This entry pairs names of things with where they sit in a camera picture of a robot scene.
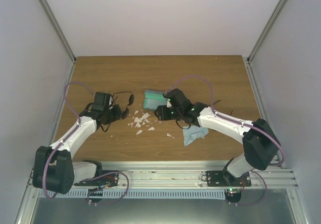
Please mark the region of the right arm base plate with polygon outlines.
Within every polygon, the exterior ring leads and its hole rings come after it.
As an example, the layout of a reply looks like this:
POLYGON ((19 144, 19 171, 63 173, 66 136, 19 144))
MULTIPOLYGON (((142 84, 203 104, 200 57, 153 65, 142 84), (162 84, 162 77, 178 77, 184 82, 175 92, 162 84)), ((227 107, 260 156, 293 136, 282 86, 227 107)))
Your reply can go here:
POLYGON ((200 179, 207 183, 208 187, 250 187, 252 186, 249 172, 241 177, 229 176, 224 171, 206 171, 200 179))

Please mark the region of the crumpled blue cleaning cloth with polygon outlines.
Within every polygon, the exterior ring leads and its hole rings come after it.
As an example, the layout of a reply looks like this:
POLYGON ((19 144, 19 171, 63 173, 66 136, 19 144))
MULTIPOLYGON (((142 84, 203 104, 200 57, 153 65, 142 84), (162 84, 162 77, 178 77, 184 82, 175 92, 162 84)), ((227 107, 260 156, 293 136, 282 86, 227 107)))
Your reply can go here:
POLYGON ((196 139, 203 139, 208 133, 209 130, 204 127, 191 126, 188 129, 183 129, 184 146, 188 146, 196 139))

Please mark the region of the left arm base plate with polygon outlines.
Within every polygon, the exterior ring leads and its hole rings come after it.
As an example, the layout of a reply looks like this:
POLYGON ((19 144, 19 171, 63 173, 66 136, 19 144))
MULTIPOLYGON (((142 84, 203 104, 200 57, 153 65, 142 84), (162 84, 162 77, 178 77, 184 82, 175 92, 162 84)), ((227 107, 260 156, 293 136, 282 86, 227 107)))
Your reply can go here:
POLYGON ((100 177, 99 179, 95 180, 82 180, 78 183, 75 183, 75 186, 93 186, 93 187, 114 187, 118 185, 118 177, 119 174, 116 172, 116 170, 102 170, 100 172, 97 172, 94 177, 99 177, 101 175, 104 175, 103 177, 100 177))

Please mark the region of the white paper scraps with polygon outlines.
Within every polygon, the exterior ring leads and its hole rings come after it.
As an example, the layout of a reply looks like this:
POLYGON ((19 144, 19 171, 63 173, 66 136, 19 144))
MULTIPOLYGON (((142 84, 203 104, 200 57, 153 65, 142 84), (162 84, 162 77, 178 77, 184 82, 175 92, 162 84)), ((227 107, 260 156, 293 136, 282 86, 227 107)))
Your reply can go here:
POLYGON ((136 110, 129 114, 125 120, 112 124, 108 134, 111 138, 142 138, 142 137, 169 137, 173 134, 165 130, 165 126, 149 112, 136 110))

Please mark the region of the aluminium frame rail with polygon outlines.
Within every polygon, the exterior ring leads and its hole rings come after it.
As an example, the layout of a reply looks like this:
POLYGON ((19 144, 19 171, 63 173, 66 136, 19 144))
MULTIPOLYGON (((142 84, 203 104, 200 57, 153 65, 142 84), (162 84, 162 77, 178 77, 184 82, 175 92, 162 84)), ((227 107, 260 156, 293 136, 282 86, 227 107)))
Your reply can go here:
MULTIPOLYGON (((222 170, 226 161, 103 161, 104 170, 126 174, 131 189, 207 189, 201 180, 208 170, 222 170)), ((250 172, 251 186, 245 189, 297 189, 291 169, 269 166, 250 172)))

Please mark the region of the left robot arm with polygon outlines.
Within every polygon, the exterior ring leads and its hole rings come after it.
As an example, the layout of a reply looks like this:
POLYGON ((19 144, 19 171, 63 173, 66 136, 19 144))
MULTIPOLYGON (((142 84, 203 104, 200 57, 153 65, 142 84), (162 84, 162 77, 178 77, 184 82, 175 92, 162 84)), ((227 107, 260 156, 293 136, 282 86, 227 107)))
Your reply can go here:
POLYGON ((112 94, 97 92, 94 101, 85 107, 76 123, 59 140, 37 149, 32 185, 43 191, 66 194, 81 181, 87 180, 93 186, 101 184, 103 173, 97 162, 74 162, 73 157, 91 135, 121 119, 121 114, 112 94))

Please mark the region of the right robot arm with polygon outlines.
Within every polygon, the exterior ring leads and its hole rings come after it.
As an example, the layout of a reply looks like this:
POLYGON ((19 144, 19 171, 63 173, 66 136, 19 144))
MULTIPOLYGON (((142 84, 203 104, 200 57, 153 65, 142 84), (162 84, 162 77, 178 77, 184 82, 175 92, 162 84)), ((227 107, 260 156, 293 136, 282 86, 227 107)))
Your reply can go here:
POLYGON ((279 152, 280 143, 263 119, 246 121, 216 111, 205 103, 192 103, 177 88, 165 93, 164 97, 166 104, 154 111, 158 120, 184 121, 189 127, 211 129, 243 145, 243 154, 231 159, 222 170, 222 180, 227 186, 234 186, 249 171, 266 170, 279 152))

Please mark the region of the teal glasses case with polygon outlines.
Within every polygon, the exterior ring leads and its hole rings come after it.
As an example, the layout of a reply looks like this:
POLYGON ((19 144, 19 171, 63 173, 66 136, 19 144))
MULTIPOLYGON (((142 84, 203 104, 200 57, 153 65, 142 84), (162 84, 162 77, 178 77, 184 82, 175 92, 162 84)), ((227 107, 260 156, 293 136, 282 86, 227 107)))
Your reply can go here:
POLYGON ((163 91, 145 90, 143 109, 156 110, 160 105, 167 105, 167 100, 163 96, 163 91))

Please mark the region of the thin-frame clear glasses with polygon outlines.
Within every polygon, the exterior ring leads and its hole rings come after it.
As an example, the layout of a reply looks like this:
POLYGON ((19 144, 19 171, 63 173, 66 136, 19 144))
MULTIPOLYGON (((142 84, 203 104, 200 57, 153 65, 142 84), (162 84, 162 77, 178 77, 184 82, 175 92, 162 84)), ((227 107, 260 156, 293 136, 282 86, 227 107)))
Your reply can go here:
POLYGON ((116 116, 120 120, 124 120, 129 115, 129 107, 133 105, 135 96, 132 91, 120 91, 112 95, 113 105, 112 109, 115 110, 116 116))

